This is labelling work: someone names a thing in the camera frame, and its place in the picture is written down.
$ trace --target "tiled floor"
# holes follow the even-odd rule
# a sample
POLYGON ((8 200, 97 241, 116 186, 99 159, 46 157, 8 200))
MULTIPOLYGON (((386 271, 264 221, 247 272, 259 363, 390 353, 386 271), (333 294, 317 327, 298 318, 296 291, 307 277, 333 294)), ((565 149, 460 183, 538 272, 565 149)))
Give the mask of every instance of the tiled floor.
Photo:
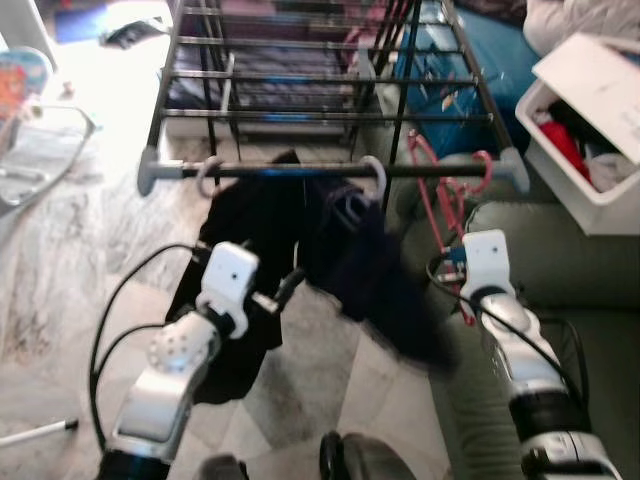
MULTIPOLYGON (((159 183, 145 198, 135 189, 165 48, 166 39, 124 52, 93 42, 59 48, 78 102, 101 129, 63 182, 0 219, 0 435, 68 416, 81 426, 0 451, 0 479, 95 475, 86 374, 105 298, 154 248, 192 241, 208 210, 189 181, 159 183)), ((201 141, 170 143, 178 154, 205 155, 201 141)), ((265 160, 281 149, 247 148, 265 160)), ((303 149, 310 158, 326 155, 303 149)), ((223 142, 221 151, 234 147, 223 142)), ((160 321, 187 260, 167 254, 137 276, 116 304, 106 338, 160 321)), ((195 407, 170 478, 191 478, 218 452, 245 459, 252 478, 318 478, 319 439, 331 429, 386 440, 420 480, 445 476, 449 462, 422 372, 399 363, 306 286, 285 311, 283 337, 244 400, 195 407)), ((140 333, 127 342, 105 372, 99 403, 106 425, 144 365, 148 338, 140 333)))

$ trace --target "white cloth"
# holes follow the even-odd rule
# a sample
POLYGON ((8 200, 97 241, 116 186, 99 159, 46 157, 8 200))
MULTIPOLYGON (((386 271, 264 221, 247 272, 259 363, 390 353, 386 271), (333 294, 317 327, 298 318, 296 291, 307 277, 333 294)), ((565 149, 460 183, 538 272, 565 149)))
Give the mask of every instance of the white cloth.
POLYGON ((575 32, 640 40, 640 0, 527 0, 523 32, 540 56, 575 32))
POLYGON ((638 170, 637 166, 619 153, 604 153, 586 159, 585 163, 589 169, 591 184, 599 192, 611 190, 638 170))

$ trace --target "gray sofa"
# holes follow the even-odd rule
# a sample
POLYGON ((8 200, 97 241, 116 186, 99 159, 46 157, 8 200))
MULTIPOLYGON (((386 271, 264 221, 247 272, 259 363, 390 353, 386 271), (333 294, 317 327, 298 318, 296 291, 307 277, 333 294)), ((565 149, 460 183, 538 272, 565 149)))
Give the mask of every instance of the gray sofa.
MULTIPOLYGON (((385 96, 394 108, 393 91, 385 96)), ((411 164, 401 135, 397 163, 411 164)), ((392 132, 364 133, 369 153, 388 158, 392 132)), ((466 161, 453 156, 443 161, 466 161)), ((531 192, 520 195, 495 181, 470 199, 468 231, 502 229, 511 281, 521 300, 542 320, 563 318, 581 335, 590 377, 595 431, 626 480, 640 478, 640 239, 586 237, 543 181, 530 172, 531 192)), ((478 328, 464 325, 450 298, 429 286, 427 262, 438 254, 415 180, 394 180, 387 210, 405 260, 424 281, 428 301, 450 322, 463 352, 453 378, 432 379, 440 425, 456 480, 522 480, 519 442, 501 385, 482 350, 478 328)), ((444 223, 439 217, 441 232, 444 223)), ((563 366, 577 376, 568 332, 544 325, 563 366)))

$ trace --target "blue fabric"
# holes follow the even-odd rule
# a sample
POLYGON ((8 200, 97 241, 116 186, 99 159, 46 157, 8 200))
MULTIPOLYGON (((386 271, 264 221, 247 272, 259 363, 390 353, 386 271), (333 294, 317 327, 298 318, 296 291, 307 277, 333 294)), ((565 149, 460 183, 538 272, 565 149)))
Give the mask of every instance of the blue fabric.
MULTIPOLYGON (((526 43, 522 30, 457 9, 467 38, 482 68, 489 90, 498 105, 514 145, 521 151, 527 147, 529 135, 515 118, 515 107, 520 97, 535 80, 531 67, 539 60, 526 43)), ((421 20, 439 20, 441 13, 433 3, 424 2, 421 20)), ((403 47, 408 46, 409 32, 405 33, 403 47)), ((423 26, 418 31, 417 48, 454 49, 457 42, 449 27, 423 26)), ((396 75, 402 76, 406 58, 401 55, 396 65, 396 75)), ((412 78, 468 78, 468 69, 460 55, 416 54, 411 69, 412 78)), ((464 88, 454 93, 454 102, 443 105, 443 99, 452 94, 451 87, 412 85, 407 105, 417 114, 482 114, 485 113, 474 88, 464 88)), ((428 123, 419 125, 438 156, 485 149, 497 152, 493 134, 488 127, 474 123, 428 123)))
POLYGON ((86 10, 56 12, 56 40, 58 43, 80 42, 98 38, 107 28, 107 6, 86 10))

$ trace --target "sofa cushion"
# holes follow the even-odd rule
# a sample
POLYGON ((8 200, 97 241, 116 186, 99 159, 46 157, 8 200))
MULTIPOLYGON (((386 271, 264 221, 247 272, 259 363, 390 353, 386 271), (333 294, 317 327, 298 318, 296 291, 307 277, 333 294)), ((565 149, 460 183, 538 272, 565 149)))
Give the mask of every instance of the sofa cushion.
MULTIPOLYGON (((591 383, 590 413, 595 432, 623 478, 638 471, 640 322, 632 313, 556 311, 581 335, 591 383)), ((455 376, 432 381, 434 401, 454 477, 458 480, 521 480, 519 442, 503 385, 491 369, 477 327, 460 315, 449 319, 464 352, 455 376)), ((568 332, 543 326, 561 364, 579 383, 576 353, 568 332)))
POLYGON ((638 237, 587 237, 560 204, 489 202, 467 225, 494 228, 507 237, 511 282, 531 305, 640 312, 638 237))

